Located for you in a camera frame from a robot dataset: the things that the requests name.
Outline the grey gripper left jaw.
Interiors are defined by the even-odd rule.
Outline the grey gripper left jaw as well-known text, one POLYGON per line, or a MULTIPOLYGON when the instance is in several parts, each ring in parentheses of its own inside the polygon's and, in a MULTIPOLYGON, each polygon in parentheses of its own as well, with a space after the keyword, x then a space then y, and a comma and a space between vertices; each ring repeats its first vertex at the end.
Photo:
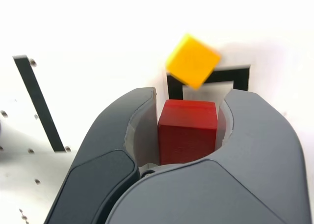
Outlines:
POLYGON ((103 224, 120 196, 159 164, 156 90, 134 89, 110 104, 88 130, 54 203, 48 224, 103 224))

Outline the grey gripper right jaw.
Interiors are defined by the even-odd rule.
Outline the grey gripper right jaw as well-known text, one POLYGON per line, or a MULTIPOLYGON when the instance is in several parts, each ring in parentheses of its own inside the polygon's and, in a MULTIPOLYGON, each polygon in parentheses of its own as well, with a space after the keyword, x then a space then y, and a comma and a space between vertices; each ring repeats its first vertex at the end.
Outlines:
POLYGON ((109 224, 304 224, 306 169, 289 122, 258 94, 230 91, 218 149, 131 186, 109 224))

